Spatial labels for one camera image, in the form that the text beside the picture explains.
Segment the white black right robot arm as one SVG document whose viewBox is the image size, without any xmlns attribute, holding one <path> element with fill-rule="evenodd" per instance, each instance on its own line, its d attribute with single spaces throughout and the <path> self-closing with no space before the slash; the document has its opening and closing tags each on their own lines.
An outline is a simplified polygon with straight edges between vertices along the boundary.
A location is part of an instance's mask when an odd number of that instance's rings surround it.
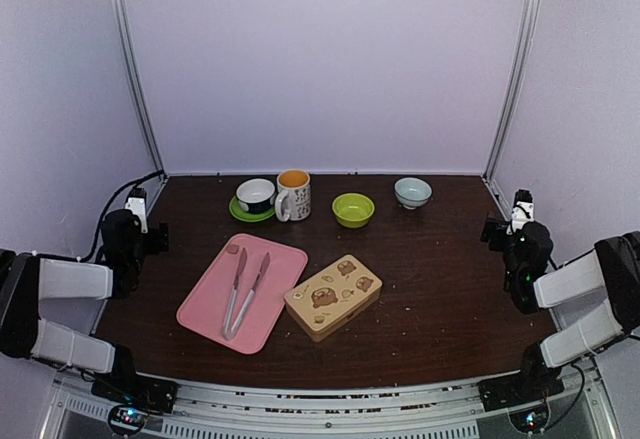
<svg viewBox="0 0 640 439">
<path fill-rule="evenodd" d="M 639 327 L 639 233 L 597 241 L 561 266 L 551 265 L 553 242 L 546 226 L 488 217 L 480 240 L 502 254 L 504 291 L 523 314 L 580 305 L 573 320 L 527 347 L 520 371 L 509 378 L 519 399 L 535 399 L 561 369 L 597 354 Z"/>
</svg>

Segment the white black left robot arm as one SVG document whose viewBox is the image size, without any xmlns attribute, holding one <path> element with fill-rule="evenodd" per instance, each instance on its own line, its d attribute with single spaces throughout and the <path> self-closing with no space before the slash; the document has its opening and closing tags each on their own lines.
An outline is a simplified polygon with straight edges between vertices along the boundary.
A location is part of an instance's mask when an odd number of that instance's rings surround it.
<svg viewBox="0 0 640 439">
<path fill-rule="evenodd" d="M 131 351 L 98 339 L 89 322 L 65 306 L 97 312 L 107 300 L 125 299 L 139 286 L 145 259 L 169 249 L 165 223 L 145 230 L 127 209 L 107 214 L 99 227 L 95 262 L 42 253 L 1 252 L 1 352 L 95 374 L 123 403 L 144 392 Z"/>
</svg>

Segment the bear print tin lid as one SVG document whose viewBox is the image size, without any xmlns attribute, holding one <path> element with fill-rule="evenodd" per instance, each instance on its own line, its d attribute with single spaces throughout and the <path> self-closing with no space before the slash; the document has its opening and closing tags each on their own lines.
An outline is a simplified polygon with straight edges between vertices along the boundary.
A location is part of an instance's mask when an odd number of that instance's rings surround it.
<svg viewBox="0 0 640 439">
<path fill-rule="evenodd" d="M 287 312 L 320 342 L 376 302 L 381 279 L 351 254 L 344 255 L 284 295 Z"/>
</svg>

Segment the tan tin box base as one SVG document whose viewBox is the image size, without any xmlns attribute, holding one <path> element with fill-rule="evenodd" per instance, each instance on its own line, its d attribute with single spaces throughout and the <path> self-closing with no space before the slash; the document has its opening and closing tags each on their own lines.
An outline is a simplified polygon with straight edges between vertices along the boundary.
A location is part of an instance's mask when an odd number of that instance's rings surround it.
<svg viewBox="0 0 640 439">
<path fill-rule="evenodd" d="M 381 289 L 364 293 L 357 288 L 330 287 L 292 290 L 285 295 L 289 315 L 314 341 L 320 342 L 348 324 L 376 302 Z"/>
</svg>

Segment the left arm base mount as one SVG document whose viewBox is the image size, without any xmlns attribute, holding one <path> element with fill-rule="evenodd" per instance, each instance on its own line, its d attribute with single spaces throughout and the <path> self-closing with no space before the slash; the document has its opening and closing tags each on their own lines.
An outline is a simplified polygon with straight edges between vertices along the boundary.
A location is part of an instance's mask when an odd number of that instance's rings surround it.
<svg viewBox="0 0 640 439">
<path fill-rule="evenodd" d="M 105 374 L 89 373 L 91 394 L 114 402 L 107 425 L 121 437 L 141 432 L 152 417 L 171 414 L 179 386 L 176 382 L 136 375 L 132 384 Z"/>
</svg>

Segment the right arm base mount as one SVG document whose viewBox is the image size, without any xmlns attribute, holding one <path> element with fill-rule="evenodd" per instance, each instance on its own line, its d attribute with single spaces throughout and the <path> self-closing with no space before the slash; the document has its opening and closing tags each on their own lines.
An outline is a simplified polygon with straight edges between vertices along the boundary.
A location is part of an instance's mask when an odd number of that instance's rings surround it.
<svg viewBox="0 0 640 439">
<path fill-rule="evenodd" d="M 478 391 L 486 412 L 506 412 L 517 432 L 532 435 L 550 424 L 548 400 L 561 394 L 564 384 L 554 377 L 539 381 L 516 373 L 482 380 Z"/>
</svg>

